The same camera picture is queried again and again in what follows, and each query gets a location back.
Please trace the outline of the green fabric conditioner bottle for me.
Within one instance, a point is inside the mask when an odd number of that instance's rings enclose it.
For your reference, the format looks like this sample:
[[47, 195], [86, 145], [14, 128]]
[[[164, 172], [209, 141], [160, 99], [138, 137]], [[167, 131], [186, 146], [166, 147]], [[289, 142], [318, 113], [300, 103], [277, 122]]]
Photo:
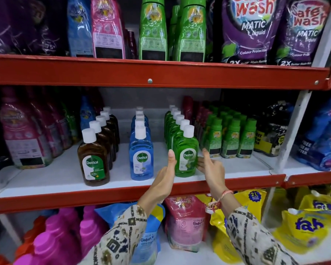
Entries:
[[138, 49], [140, 60], [168, 60], [164, 0], [142, 0]]
[[62, 109], [65, 114], [65, 118], [68, 122], [68, 126], [71, 132], [73, 144], [76, 144], [80, 141], [80, 132], [78, 129], [77, 121], [73, 111], [66, 104], [66, 102], [61, 101]]
[[175, 29], [177, 26], [177, 16], [180, 9], [180, 5], [172, 7], [172, 14], [170, 18], [170, 24], [168, 29], [168, 60], [172, 61], [173, 46], [175, 41]]
[[204, 62], [206, 51], [206, 0], [180, 0], [172, 60]]

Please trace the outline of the group of small green-capped bottles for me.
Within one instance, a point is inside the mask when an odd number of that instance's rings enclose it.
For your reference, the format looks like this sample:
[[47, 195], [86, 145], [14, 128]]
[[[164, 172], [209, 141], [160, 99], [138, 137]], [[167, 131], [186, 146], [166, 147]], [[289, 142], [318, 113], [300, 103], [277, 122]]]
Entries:
[[250, 159], [254, 150], [257, 120], [215, 103], [203, 104], [196, 115], [196, 138], [211, 157]]

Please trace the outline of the person's left forearm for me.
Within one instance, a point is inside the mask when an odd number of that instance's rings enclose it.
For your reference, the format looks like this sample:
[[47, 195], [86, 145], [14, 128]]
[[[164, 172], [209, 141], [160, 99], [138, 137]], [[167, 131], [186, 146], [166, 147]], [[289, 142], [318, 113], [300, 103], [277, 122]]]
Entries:
[[146, 231], [147, 219], [155, 206], [169, 196], [171, 189], [152, 187], [129, 206], [113, 226], [93, 246], [78, 265], [129, 265]]

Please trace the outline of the person's left hand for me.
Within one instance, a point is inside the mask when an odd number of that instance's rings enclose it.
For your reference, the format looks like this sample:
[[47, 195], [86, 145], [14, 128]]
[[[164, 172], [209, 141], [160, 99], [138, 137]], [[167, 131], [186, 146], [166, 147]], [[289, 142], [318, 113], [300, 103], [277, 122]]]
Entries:
[[175, 174], [167, 174], [167, 166], [163, 167], [150, 186], [151, 194], [160, 200], [168, 197], [172, 191]]

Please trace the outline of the green antiseptic bottle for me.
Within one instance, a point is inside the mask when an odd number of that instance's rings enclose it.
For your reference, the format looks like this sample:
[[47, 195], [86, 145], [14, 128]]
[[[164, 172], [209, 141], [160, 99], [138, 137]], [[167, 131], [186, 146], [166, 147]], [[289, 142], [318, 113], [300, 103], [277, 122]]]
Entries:
[[198, 162], [199, 142], [194, 137], [194, 126], [185, 125], [183, 135], [177, 140], [174, 151], [177, 164], [175, 176], [186, 178], [195, 174]]

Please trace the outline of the group of dark red bottles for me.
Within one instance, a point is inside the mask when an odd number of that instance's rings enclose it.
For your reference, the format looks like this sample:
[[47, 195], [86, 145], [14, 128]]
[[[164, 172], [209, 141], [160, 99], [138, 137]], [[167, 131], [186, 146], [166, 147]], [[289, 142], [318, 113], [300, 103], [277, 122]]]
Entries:
[[182, 101], [181, 112], [194, 126], [194, 137], [197, 138], [199, 145], [202, 145], [208, 119], [212, 120], [213, 109], [210, 105], [210, 101], [194, 101], [190, 96], [184, 96]]

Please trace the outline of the white metal shelf upright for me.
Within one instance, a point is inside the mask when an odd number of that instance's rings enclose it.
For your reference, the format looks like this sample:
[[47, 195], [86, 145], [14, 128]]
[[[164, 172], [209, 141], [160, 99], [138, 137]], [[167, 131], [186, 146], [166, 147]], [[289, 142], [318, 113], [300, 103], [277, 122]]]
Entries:
[[[331, 12], [329, 18], [326, 22], [325, 29], [322, 34], [322, 38], [318, 45], [318, 49], [314, 56], [312, 67], [325, 68], [327, 59], [331, 52]], [[311, 99], [312, 90], [302, 90], [300, 91], [294, 111], [292, 113], [288, 131], [286, 133], [286, 138], [283, 142], [283, 147], [280, 151], [279, 156], [275, 161], [264, 161], [272, 169], [270, 170], [271, 175], [275, 174], [285, 174], [285, 175], [294, 175], [294, 174], [305, 174], [305, 173], [314, 173], [318, 170], [302, 164], [294, 160], [291, 156], [291, 150], [294, 145], [295, 139], [297, 137], [299, 127], [301, 126], [304, 115], [306, 115], [307, 106], [309, 100]]]

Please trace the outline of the magenta plastic bottle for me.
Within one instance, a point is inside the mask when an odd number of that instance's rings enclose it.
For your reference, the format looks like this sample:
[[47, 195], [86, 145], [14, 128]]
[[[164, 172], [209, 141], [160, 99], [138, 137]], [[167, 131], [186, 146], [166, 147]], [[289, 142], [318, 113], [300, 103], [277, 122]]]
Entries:
[[12, 265], [37, 265], [37, 261], [34, 255], [25, 254], [15, 260]]
[[45, 221], [45, 231], [33, 245], [37, 265], [78, 265], [82, 259], [77, 238], [59, 214]]
[[88, 252], [97, 245], [107, 231], [107, 223], [96, 213], [96, 206], [85, 206], [83, 219], [80, 222], [81, 256], [85, 258]]
[[81, 219], [80, 219], [78, 211], [75, 209], [75, 207], [60, 208], [58, 210], [58, 214], [61, 215], [65, 219], [70, 230], [72, 230], [75, 234], [80, 233]]

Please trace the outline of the row of green antiseptic liquids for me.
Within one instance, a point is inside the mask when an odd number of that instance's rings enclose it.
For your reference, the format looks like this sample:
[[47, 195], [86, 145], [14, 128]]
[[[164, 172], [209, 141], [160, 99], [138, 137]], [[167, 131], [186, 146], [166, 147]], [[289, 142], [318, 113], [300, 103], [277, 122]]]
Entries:
[[180, 129], [182, 120], [185, 120], [185, 116], [177, 107], [170, 105], [164, 119], [164, 139], [168, 150], [172, 148], [172, 138], [174, 133]]

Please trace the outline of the person's right forearm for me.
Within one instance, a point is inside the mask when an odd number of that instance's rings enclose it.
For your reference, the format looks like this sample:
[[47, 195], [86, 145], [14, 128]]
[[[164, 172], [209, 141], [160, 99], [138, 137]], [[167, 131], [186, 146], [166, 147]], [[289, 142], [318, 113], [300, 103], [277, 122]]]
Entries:
[[[221, 209], [220, 206], [229, 205], [224, 201], [217, 204], [214, 198], [212, 202], [210, 209], [213, 211], [215, 208]], [[226, 232], [230, 242], [245, 265], [300, 265], [242, 205], [234, 209], [227, 217], [224, 214], [224, 217], [227, 220]]]

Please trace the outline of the pink fabric conditioner bottle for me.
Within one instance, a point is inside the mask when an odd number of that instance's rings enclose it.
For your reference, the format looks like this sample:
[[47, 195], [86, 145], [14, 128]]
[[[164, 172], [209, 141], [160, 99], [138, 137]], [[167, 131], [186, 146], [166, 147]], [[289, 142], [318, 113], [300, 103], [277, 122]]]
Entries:
[[56, 122], [44, 98], [34, 90], [32, 86], [26, 86], [29, 102], [32, 106], [44, 134], [47, 138], [53, 158], [63, 153], [61, 136], [59, 134]]
[[69, 149], [72, 144], [72, 135], [68, 126], [68, 121], [61, 109], [60, 105], [54, 99], [53, 95], [49, 93], [49, 91], [45, 88], [44, 89], [44, 96], [46, 98], [47, 105], [51, 111], [55, 124], [57, 125], [61, 141], [62, 147], [64, 150]]
[[125, 59], [124, 27], [117, 0], [91, 0], [95, 58]]
[[53, 161], [51, 149], [29, 103], [19, 98], [12, 86], [4, 86], [0, 122], [14, 166], [37, 169]]

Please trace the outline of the pink refill pouch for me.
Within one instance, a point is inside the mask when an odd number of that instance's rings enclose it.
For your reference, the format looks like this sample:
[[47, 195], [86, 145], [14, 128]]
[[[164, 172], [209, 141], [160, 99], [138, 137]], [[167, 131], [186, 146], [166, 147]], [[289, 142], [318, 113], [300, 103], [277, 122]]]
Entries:
[[206, 206], [211, 200], [206, 194], [170, 196], [164, 200], [167, 209], [164, 229], [172, 249], [199, 251], [207, 231]]

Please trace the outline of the blue fabric conditioner bottle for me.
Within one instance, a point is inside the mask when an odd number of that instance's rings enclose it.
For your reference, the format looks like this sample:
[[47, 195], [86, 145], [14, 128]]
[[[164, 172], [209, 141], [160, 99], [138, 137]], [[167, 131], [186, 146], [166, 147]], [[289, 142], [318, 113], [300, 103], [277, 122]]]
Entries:
[[93, 58], [91, 0], [68, 0], [67, 23], [70, 55]]
[[80, 105], [80, 128], [81, 130], [90, 127], [89, 122], [96, 120], [96, 113], [89, 98], [86, 95], [81, 96]]

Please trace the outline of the yellow refill pouch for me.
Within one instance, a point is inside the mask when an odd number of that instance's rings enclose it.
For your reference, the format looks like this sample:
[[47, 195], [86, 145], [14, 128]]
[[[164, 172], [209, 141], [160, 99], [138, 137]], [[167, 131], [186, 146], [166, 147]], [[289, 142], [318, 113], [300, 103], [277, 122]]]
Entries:
[[[238, 202], [252, 213], [261, 223], [262, 207], [265, 203], [267, 192], [262, 189], [252, 189], [239, 191], [234, 194]], [[234, 249], [226, 232], [227, 220], [221, 209], [206, 210], [208, 220], [206, 221], [210, 228], [214, 229], [214, 238], [212, 241], [213, 251], [225, 263], [236, 264], [241, 262], [239, 254]]]

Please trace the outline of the blue detergent pouch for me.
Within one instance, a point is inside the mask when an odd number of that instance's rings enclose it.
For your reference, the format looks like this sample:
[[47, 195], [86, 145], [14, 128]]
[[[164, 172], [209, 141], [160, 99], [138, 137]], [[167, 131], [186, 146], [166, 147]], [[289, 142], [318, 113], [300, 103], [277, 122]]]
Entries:
[[294, 142], [291, 156], [318, 171], [331, 170], [331, 91], [313, 93], [302, 133]]

